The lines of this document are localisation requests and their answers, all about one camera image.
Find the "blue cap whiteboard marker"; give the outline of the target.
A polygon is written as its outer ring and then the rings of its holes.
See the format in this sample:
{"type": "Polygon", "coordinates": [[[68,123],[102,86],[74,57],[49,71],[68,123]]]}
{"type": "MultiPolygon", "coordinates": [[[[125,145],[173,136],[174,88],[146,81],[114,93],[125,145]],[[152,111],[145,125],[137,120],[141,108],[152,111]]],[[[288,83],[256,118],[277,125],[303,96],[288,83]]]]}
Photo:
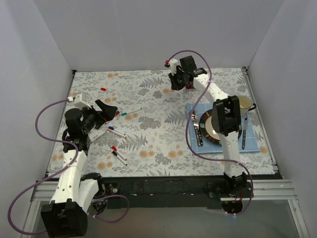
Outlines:
{"type": "Polygon", "coordinates": [[[126,136],[125,133],[119,132],[118,130],[114,129],[112,126],[109,126],[109,127],[107,128],[107,131],[109,131],[109,132],[111,132],[111,133],[113,133],[113,134],[116,134],[116,135],[118,135],[118,136],[120,136],[120,137],[122,137],[122,138],[127,138],[127,136],[126,136]]]}

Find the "teal cap marker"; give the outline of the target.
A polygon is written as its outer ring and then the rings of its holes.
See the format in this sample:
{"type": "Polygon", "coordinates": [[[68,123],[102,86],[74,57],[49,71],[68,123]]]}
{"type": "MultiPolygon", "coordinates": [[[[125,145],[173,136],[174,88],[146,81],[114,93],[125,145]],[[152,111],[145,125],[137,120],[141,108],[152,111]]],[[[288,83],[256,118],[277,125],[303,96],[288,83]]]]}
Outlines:
{"type": "Polygon", "coordinates": [[[127,112],[123,112],[121,115],[122,115],[122,116],[126,116],[126,115],[129,115],[129,114],[133,114],[133,113],[135,113],[135,112],[138,112],[138,111],[140,111],[140,110],[142,110],[141,107],[140,107],[140,108],[133,109],[133,110],[130,110],[130,111],[127,111],[127,112]]]}

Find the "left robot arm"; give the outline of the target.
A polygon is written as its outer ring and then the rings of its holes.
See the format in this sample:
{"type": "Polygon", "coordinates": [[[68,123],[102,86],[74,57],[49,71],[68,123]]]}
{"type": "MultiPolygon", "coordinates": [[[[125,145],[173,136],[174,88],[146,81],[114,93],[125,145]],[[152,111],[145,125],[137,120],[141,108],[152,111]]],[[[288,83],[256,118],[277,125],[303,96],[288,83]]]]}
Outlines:
{"type": "Polygon", "coordinates": [[[107,118],[105,105],[96,111],[81,99],[73,98],[74,108],[64,114],[66,129],[62,134],[62,173],[49,204],[41,209],[41,217],[48,236],[71,238],[87,232],[87,211],[94,198],[105,194],[105,185],[99,182],[100,174],[82,175],[91,140],[89,133],[99,129],[107,118]]]}

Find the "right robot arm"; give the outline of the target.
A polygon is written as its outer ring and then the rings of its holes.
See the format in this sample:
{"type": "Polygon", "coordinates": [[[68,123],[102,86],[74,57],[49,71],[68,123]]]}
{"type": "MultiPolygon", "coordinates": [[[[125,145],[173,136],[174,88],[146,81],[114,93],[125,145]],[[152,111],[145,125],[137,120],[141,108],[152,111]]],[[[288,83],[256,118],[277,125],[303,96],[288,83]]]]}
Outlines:
{"type": "Polygon", "coordinates": [[[197,68],[194,58],[180,60],[170,58],[164,66],[172,90],[181,90],[188,85],[201,92],[212,103],[211,126],[219,135],[223,151],[224,172],[220,192],[235,197],[246,187],[247,176],[241,164],[238,134],[241,127],[240,103],[237,96],[230,96],[212,82],[210,69],[197,68]]]}

